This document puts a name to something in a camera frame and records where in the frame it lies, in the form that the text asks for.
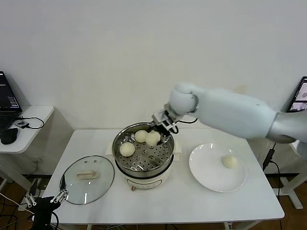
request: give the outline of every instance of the computer mouse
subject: computer mouse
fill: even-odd
[[[9,128],[2,132],[1,143],[3,145],[8,145],[13,143],[17,139],[18,128]]]

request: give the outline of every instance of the white plate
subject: white plate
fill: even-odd
[[[224,155],[238,157],[229,147],[207,143],[196,147],[189,158],[192,174],[203,186],[216,192],[232,192],[245,181],[246,172],[242,161],[238,158],[238,166],[229,169],[222,164]]]

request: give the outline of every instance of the metal steamer tray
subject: metal steamer tray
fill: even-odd
[[[161,133],[161,141],[157,146],[139,143],[134,134],[138,130],[150,132],[154,130],[151,123],[141,122],[128,126],[117,134],[113,141],[112,152],[119,169],[128,176],[138,179],[148,179],[163,173],[173,161],[174,139],[171,135]],[[130,142],[135,152],[130,157],[123,157],[119,152],[122,143]]]

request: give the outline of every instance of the laptop screen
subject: laptop screen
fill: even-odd
[[[1,111],[21,111],[2,71],[0,71],[0,112]]]

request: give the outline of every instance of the glass lid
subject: glass lid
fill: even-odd
[[[66,200],[85,205],[102,197],[114,179],[112,163],[101,156],[89,156],[77,160],[63,174],[60,189],[67,189]]]

